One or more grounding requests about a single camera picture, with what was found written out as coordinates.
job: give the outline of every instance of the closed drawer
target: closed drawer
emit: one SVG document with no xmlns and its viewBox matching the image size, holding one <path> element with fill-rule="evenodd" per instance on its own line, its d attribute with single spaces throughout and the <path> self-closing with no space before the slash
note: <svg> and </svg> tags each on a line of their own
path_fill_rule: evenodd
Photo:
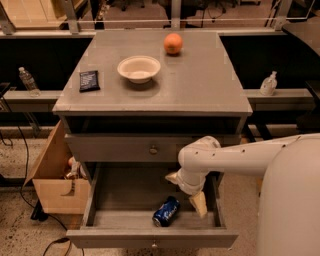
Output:
<svg viewBox="0 0 320 256">
<path fill-rule="evenodd" d="M 182 147 L 194 141 L 192 137 L 110 136 L 67 134 L 66 141 L 81 162 L 177 162 Z"/>
</svg>

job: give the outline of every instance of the gray cabinet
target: gray cabinet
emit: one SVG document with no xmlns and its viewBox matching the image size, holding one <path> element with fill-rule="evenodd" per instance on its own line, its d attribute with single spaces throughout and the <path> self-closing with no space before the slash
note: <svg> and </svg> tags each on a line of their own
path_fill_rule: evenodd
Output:
<svg viewBox="0 0 320 256">
<path fill-rule="evenodd" d="M 179 31 L 183 49 L 169 56 L 168 33 L 98 32 L 54 107 L 92 185 L 83 226 L 67 233 L 78 247 L 230 247 L 237 237 L 223 221 L 219 174 L 208 176 L 204 219 L 164 177 L 179 168 L 179 150 L 202 136 L 238 144 L 250 104 L 218 34 Z M 116 71 L 133 55 L 161 63 L 142 87 Z M 90 70 L 98 70 L 101 90 L 79 93 L 79 73 Z M 170 227 L 157 228 L 152 215 L 169 195 L 181 210 Z"/>
</svg>

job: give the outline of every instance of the black cable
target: black cable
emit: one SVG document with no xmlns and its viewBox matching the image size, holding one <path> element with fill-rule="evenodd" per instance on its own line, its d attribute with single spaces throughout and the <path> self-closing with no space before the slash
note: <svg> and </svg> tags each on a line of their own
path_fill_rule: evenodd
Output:
<svg viewBox="0 0 320 256">
<path fill-rule="evenodd" d="M 8 110 L 9 110 L 10 112 L 13 112 L 12 109 L 10 108 L 8 102 L 7 102 L 6 99 L 4 98 L 4 96 L 3 96 L 2 94 L 0 94 L 0 96 L 2 97 L 2 99 L 3 99 L 4 102 L 5 102 L 5 104 L 7 105 Z M 18 130 L 19 130 L 19 132 L 20 132 L 20 134 L 21 134 L 21 137 L 22 137 L 22 139 L 23 139 L 23 141 L 24 141 L 24 144 L 25 144 L 25 146 L 26 146 L 26 152 L 27 152 L 27 155 L 26 155 L 27 160 L 26 160 L 25 176 L 24 176 L 24 181 L 25 181 L 25 180 L 27 179 L 27 175 L 28 175 L 29 146 L 28 146 L 27 140 L 26 140 L 26 138 L 25 138 L 25 136 L 24 136 L 24 134 L 23 134 L 20 126 L 17 125 L 17 127 L 18 127 Z M 28 202 L 28 201 L 25 199 L 25 197 L 24 197 L 23 194 L 22 194 L 22 189 L 23 189 L 23 184 L 22 184 L 21 187 L 20 187 L 20 195 L 21 195 L 22 199 L 23 199 L 30 207 L 35 208 L 35 206 L 33 206 L 30 202 Z M 51 215 L 51 214 L 48 214 L 48 216 L 50 216 L 51 218 L 55 219 L 55 220 L 64 228 L 64 230 L 66 230 L 66 231 L 68 230 L 67 227 L 62 223 L 62 221 L 60 221 L 57 217 L 55 217 L 55 216 L 53 216 L 53 215 Z M 45 254 L 47 253 L 47 251 L 49 250 L 49 248 L 50 248 L 53 244 L 56 244 L 56 243 L 65 243 L 65 242 L 67 242 L 67 241 L 70 241 L 69 238 L 63 237 L 63 238 L 60 238 L 60 239 L 57 239 L 57 240 L 51 242 L 51 243 L 47 246 L 47 248 L 45 249 L 43 255 L 45 255 Z M 70 253 L 71 245 L 72 245 L 72 243 L 71 243 L 71 241 L 70 241 L 68 250 L 67 250 L 67 252 L 66 252 L 66 254 L 65 254 L 66 256 L 69 255 L 69 253 Z"/>
<path fill-rule="evenodd" d="M 220 18 L 223 14 L 225 14 L 225 12 L 223 10 L 221 10 L 221 14 L 219 14 L 218 16 L 212 16 L 210 13 L 210 9 L 209 9 L 209 5 L 208 5 L 208 15 L 210 17 L 210 19 L 212 20 L 212 22 L 214 22 L 216 19 Z"/>
<path fill-rule="evenodd" d="M 2 143 L 3 143 L 3 145 L 9 146 L 9 147 L 12 147 L 12 146 L 13 146 L 13 143 L 12 143 L 12 140 L 11 140 L 11 139 L 7 139 L 8 141 L 10 141 L 10 144 L 7 144 L 7 143 L 4 141 L 1 131 L 0 131 L 0 139 L 1 139 Z"/>
<path fill-rule="evenodd" d="M 9 112 L 13 113 L 13 111 L 12 111 L 12 109 L 10 108 L 8 102 L 6 101 L 4 95 L 1 95 L 1 96 L 2 96 L 2 99 L 3 99 L 4 103 L 6 104 L 6 106 L 7 106 L 7 108 L 8 108 L 8 110 L 9 110 Z M 22 139 L 23 139 L 23 141 L 24 141 L 24 145 L 26 146 L 26 152 L 27 152 L 27 155 L 26 155 L 26 158 L 27 158 L 27 159 L 26 159 L 26 167 L 25 167 L 25 174 L 24 174 L 24 181 L 25 181 L 25 180 L 27 179 L 27 175 L 28 175 L 29 146 L 28 146 L 27 140 L 26 140 L 26 138 L 25 138 L 25 136 L 24 136 L 24 134 L 23 134 L 20 126 L 17 125 L 17 127 L 18 127 L 18 130 L 19 130 L 19 132 L 20 132 L 20 135 L 21 135 L 21 137 L 22 137 Z M 28 205 L 30 205 L 30 207 L 35 208 L 35 206 L 32 205 L 30 202 L 28 202 L 27 199 L 23 196 L 23 194 L 22 194 L 22 189 L 23 189 L 23 184 L 21 185 L 20 191 L 19 191 L 20 196 L 22 197 L 22 199 L 23 199 Z"/>
<path fill-rule="evenodd" d="M 43 252 L 42 256 L 45 256 L 45 255 L 46 255 L 46 253 L 48 252 L 48 250 L 50 249 L 50 247 L 51 247 L 52 245 L 54 245 L 54 244 L 62 244 L 62 243 L 66 243 L 66 242 L 70 242 L 70 239 L 67 238 L 67 237 L 62 237 L 62 238 L 59 238 L 59 239 L 51 242 L 51 243 L 47 246 L 47 248 L 45 249 L 45 251 Z M 68 250 L 67 250 L 67 252 L 66 252 L 65 255 L 68 255 L 68 254 L 70 253 L 70 248 L 71 248 L 71 242 L 70 242 L 70 244 L 69 244 Z"/>
</svg>

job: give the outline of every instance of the water bottle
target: water bottle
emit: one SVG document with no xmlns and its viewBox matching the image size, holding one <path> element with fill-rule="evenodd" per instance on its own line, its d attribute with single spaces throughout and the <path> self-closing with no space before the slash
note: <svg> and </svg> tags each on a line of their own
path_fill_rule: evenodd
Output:
<svg viewBox="0 0 320 256">
<path fill-rule="evenodd" d="M 29 71 L 27 71 L 24 67 L 19 68 L 19 77 L 20 77 L 22 83 L 25 85 L 25 87 L 29 91 L 31 97 L 40 96 L 41 92 L 40 92 L 34 78 L 29 73 Z"/>
</svg>

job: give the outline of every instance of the open drawer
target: open drawer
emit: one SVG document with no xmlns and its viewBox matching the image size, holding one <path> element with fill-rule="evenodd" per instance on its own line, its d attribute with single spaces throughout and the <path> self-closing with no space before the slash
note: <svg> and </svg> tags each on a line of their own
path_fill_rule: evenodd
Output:
<svg viewBox="0 0 320 256">
<path fill-rule="evenodd" d="M 99 163 L 80 230 L 67 236 L 79 248 L 230 248 L 238 236 L 226 229 L 216 176 L 208 175 L 208 214 L 201 219 L 188 195 L 165 180 L 165 168 L 106 168 Z M 169 227 L 152 216 L 168 196 L 181 204 Z"/>
</svg>

